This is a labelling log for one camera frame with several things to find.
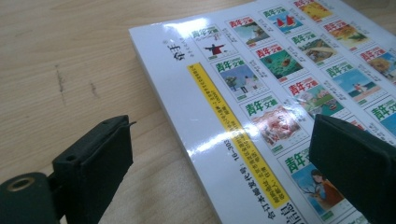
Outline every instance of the magazine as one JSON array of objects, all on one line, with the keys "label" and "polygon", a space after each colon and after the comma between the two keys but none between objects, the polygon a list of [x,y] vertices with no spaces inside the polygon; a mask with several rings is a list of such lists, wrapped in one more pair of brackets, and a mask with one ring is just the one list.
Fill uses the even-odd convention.
[{"label": "magazine", "polygon": [[396,37],[340,0],[258,0],[135,27],[223,223],[367,223],[308,157],[316,114],[396,146]]}]

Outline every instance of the wooden surface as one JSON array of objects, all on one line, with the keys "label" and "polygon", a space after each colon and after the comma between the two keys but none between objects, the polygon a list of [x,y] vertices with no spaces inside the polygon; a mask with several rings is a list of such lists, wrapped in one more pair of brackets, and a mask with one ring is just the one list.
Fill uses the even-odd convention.
[{"label": "wooden surface", "polygon": [[[101,223],[217,223],[128,28],[248,0],[0,1],[0,182],[49,175],[95,124],[129,115],[134,164]],[[346,0],[396,34],[396,0]]]}]

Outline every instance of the wooden table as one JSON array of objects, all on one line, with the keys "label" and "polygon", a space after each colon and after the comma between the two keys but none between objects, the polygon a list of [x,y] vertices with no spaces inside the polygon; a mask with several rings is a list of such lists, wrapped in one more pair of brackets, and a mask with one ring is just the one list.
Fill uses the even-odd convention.
[{"label": "wooden table", "polygon": [[[0,182],[51,161],[98,122],[129,115],[134,165],[101,223],[217,223],[128,28],[248,0],[2,0]],[[346,0],[396,34],[396,0]]]}]

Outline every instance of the wood grain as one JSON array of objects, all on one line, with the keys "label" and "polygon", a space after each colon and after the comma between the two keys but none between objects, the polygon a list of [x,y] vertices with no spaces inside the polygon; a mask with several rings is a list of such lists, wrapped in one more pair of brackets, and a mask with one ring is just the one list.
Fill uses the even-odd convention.
[{"label": "wood grain", "polygon": [[[0,182],[51,161],[103,119],[129,115],[134,165],[101,223],[217,223],[136,58],[128,28],[248,0],[0,2]],[[396,34],[395,0],[346,0]]]}]

